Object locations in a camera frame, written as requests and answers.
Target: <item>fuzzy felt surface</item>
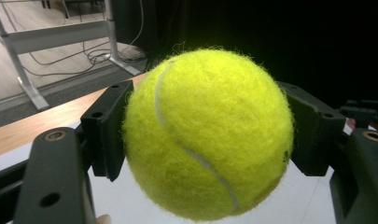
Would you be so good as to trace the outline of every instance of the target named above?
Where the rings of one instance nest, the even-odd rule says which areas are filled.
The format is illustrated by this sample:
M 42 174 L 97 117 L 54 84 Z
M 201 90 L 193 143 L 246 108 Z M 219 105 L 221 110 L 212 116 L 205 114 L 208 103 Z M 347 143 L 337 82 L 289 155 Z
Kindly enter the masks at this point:
M 254 208 L 278 185 L 293 145 L 293 118 L 273 78 L 219 49 L 185 52 L 150 71 L 122 130 L 141 189 L 192 220 Z

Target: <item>wooden table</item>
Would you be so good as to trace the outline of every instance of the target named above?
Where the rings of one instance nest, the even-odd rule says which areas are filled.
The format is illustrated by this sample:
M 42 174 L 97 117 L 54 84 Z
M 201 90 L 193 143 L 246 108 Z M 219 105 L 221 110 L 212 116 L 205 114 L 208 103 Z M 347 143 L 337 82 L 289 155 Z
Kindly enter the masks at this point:
M 132 78 L 134 87 L 146 75 Z M 0 127 L 0 155 L 28 144 L 41 133 L 66 127 L 80 120 L 81 115 L 102 95 L 105 89 L 93 92 L 63 105 Z

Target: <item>screw hole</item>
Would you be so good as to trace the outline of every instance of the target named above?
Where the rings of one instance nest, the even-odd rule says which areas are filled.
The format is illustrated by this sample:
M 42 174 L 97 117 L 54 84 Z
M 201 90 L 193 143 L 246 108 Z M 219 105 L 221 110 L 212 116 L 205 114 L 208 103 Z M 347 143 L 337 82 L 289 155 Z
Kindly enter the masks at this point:
M 44 137 L 44 139 L 46 141 L 49 141 L 49 142 L 54 142 L 54 141 L 58 141 L 60 139 L 63 139 L 65 136 L 66 136 L 66 132 L 65 131 L 55 131 L 55 132 L 52 132 L 52 133 L 48 133 Z
M 328 119 L 334 118 L 334 116 L 332 114 L 330 114 L 330 113 L 324 113 L 323 117 L 328 118 Z
M 96 113 L 93 113 L 93 114 L 92 114 L 92 117 L 98 119 L 98 118 L 100 118 L 102 115 L 103 115 L 102 112 L 96 112 Z
M 40 200 L 41 207 L 50 207 L 56 204 L 61 198 L 59 193 L 51 193 Z
M 378 133 L 364 132 L 363 135 L 372 141 L 378 142 Z

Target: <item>tennis ball seam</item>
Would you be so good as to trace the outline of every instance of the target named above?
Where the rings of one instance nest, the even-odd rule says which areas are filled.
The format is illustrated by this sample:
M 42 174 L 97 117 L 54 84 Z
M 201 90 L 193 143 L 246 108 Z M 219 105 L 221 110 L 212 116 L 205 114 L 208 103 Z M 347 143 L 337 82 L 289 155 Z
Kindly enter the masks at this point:
M 156 88 L 155 88 L 155 93 L 154 93 L 154 96 L 155 96 L 155 100 L 154 100 L 154 106 L 155 106 L 155 110 L 156 110 L 156 114 L 157 114 L 157 118 L 159 120 L 159 123 L 165 128 L 165 120 L 162 116 L 162 112 L 161 112 L 161 107 L 160 107 L 160 88 L 161 88 L 161 83 L 162 83 L 162 80 L 165 76 L 165 73 L 171 68 L 171 66 L 175 63 L 175 61 L 170 61 L 166 67 L 164 68 L 164 70 L 160 73 L 159 77 L 158 77 L 158 80 L 157 80 L 157 84 L 156 84 Z M 174 139 L 172 139 L 173 142 L 179 147 L 181 148 L 182 150 L 184 150 L 190 157 L 192 157 L 194 160 L 196 160 L 196 162 L 198 162 L 204 169 L 210 171 L 214 176 L 215 178 L 218 180 L 218 182 L 224 187 L 227 189 L 227 191 L 229 192 L 229 195 L 230 195 L 230 198 L 232 200 L 232 211 L 231 213 L 235 213 L 237 210 L 238 210 L 238 199 L 234 193 L 234 190 L 233 188 L 230 186 L 230 184 L 227 182 L 227 180 L 217 172 L 217 170 L 215 168 L 212 167 L 212 165 L 202 156 L 198 155 L 197 153 L 195 153 L 194 151 L 190 150 L 189 148 L 186 148 L 184 146 L 181 146 L 180 144 L 178 144 Z

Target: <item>dark background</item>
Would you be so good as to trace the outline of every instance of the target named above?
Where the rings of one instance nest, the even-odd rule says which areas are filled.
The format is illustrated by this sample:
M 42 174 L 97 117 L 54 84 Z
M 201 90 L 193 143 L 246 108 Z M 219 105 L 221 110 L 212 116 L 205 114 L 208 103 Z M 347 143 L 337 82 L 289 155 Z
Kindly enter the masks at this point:
M 118 40 L 127 43 L 140 27 L 139 1 L 115 2 L 121 4 L 113 6 Z M 143 2 L 145 29 L 135 44 L 150 60 L 179 50 L 183 41 L 185 50 L 221 46 L 251 55 L 277 81 L 332 107 L 378 100 L 377 1 Z M 131 13 L 129 22 L 119 21 L 123 10 Z

